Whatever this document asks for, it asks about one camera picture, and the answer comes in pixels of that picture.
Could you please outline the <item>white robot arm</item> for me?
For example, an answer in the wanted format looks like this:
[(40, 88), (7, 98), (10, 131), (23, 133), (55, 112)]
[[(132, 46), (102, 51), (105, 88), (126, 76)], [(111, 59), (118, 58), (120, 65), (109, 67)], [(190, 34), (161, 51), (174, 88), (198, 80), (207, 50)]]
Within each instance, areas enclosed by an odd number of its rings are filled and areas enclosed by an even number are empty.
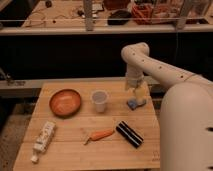
[(213, 171), (213, 81), (149, 56), (144, 43), (121, 50), (126, 87), (148, 74), (166, 88), (160, 109), (160, 171)]

